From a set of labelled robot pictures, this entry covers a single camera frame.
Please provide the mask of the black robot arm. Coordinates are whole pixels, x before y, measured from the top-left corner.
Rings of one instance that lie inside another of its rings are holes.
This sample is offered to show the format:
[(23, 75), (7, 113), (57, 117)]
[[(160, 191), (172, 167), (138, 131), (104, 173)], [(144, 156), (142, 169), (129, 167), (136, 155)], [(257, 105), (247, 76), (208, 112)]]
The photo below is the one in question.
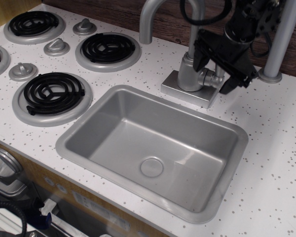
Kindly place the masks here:
[(220, 89), (221, 94), (238, 86), (248, 87), (258, 76), (249, 58), (253, 41), (265, 36), (270, 44), (268, 33), (280, 22), (282, 5), (282, 1), (275, 0), (238, 0), (223, 35), (199, 30), (194, 43), (194, 70), (199, 72), (212, 60), (230, 75)]

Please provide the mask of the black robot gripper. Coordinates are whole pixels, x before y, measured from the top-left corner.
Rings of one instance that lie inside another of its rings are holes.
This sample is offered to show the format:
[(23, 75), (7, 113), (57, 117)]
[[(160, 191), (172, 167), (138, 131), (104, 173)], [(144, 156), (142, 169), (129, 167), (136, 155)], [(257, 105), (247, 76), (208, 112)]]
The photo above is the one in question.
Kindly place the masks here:
[(247, 88), (258, 75), (248, 53), (256, 31), (252, 25), (240, 24), (225, 25), (222, 35), (199, 30), (194, 42), (194, 70), (199, 72), (211, 60), (230, 75), (219, 93), (228, 94), (238, 86)]

